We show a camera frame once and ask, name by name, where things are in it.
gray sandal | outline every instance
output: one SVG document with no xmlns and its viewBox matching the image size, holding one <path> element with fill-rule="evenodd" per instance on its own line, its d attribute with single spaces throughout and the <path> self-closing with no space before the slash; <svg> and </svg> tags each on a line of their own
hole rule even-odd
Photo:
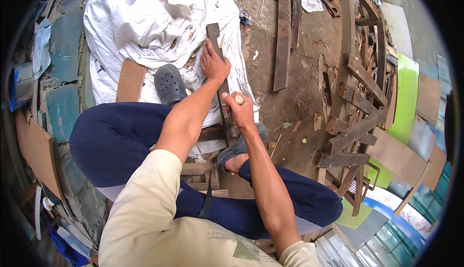
<svg viewBox="0 0 464 267">
<path fill-rule="evenodd" d="M 187 97 L 181 73 L 179 73 L 177 67 L 171 64 L 164 65 L 156 71 L 154 87 L 161 102 L 168 106 Z"/>
<path fill-rule="evenodd" d="M 259 133 L 259 137 L 261 138 L 261 140 L 264 141 L 266 140 L 267 138 L 267 129 L 266 129 L 266 126 L 264 126 L 263 124 L 261 123 L 255 123 L 256 125 L 256 128 L 258 128 L 258 133 Z M 240 154 L 245 154 L 245 153 L 248 153 L 248 149 L 247 149 L 247 144 L 245 143 L 245 139 L 243 138 L 242 135 L 240 135 L 239 139 L 237 140 L 237 142 L 224 149 L 220 154 L 219 156 L 217 157 L 217 169 L 223 171 L 223 172 L 229 172 L 228 170 L 226 170 L 224 168 L 224 164 L 227 160 L 231 159 L 232 157 L 235 157 L 237 155 L 240 155 Z"/>
</svg>

navy blue pants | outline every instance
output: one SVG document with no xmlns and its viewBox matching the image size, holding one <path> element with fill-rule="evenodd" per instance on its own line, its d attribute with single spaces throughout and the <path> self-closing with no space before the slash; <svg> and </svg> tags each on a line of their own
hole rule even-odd
<svg viewBox="0 0 464 267">
<path fill-rule="evenodd" d="M 86 110 L 77 119 L 70 138 L 76 165 L 95 187 L 122 189 L 150 153 L 149 147 L 157 142 L 170 111 L 171 107 L 163 104 L 136 102 L 101 104 Z M 332 190 L 283 167 L 275 168 L 293 201 L 297 225 L 308 222 L 318 229 L 340 216 L 341 201 Z M 252 186 L 249 161 L 239 175 Z M 205 194 L 182 180 L 181 188 L 175 218 L 198 217 Z M 250 239 L 270 238 L 255 200 L 213 197 L 208 219 Z"/>
</svg>

cream shirt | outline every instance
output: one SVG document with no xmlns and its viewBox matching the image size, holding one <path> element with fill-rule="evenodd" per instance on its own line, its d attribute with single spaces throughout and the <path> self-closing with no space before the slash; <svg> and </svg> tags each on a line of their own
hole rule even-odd
<svg viewBox="0 0 464 267">
<path fill-rule="evenodd" d="M 105 266 L 319 266 L 314 243 L 296 242 L 280 263 L 253 241 L 208 220 L 173 220 L 182 163 L 157 149 L 132 174 L 117 197 L 101 235 L 98 261 Z"/>
</svg>

forearm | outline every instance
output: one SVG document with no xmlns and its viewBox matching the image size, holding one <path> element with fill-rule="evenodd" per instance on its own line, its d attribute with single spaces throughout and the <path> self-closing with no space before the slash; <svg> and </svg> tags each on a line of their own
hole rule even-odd
<svg viewBox="0 0 464 267">
<path fill-rule="evenodd" d="M 289 245 L 301 240 L 296 227 L 293 203 L 256 127 L 241 131 L 248 149 L 256 204 L 264 227 L 280 255 Z"/>
<path fill-rule="evenodd" d="M 164 120 L 159 142 L 154 149 L 169 150 L 183 163 L 200 136 L 212 99 L 221 84 L 217 79 L 207 80 L 198 90 L 177 103 Z"/>
</svg>

shirt sleeve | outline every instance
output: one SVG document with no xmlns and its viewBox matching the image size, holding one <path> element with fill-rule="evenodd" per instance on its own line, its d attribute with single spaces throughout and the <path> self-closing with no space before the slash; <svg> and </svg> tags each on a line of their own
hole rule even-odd
<svg viewBox="0 0 464 267">
<path fill-rule="evenodd" d="M 118 195 L 103 229 L 102 265 L 116 265 L 173 227 L 182 163 L 164 149 L 148 154 Z"/>
<path fill-rule="evenodd" d="M 280 264 L 283 267 L 319 267 L 316 245 L 298 241 L 288 246 L 281 254 Z"/>
</svg>

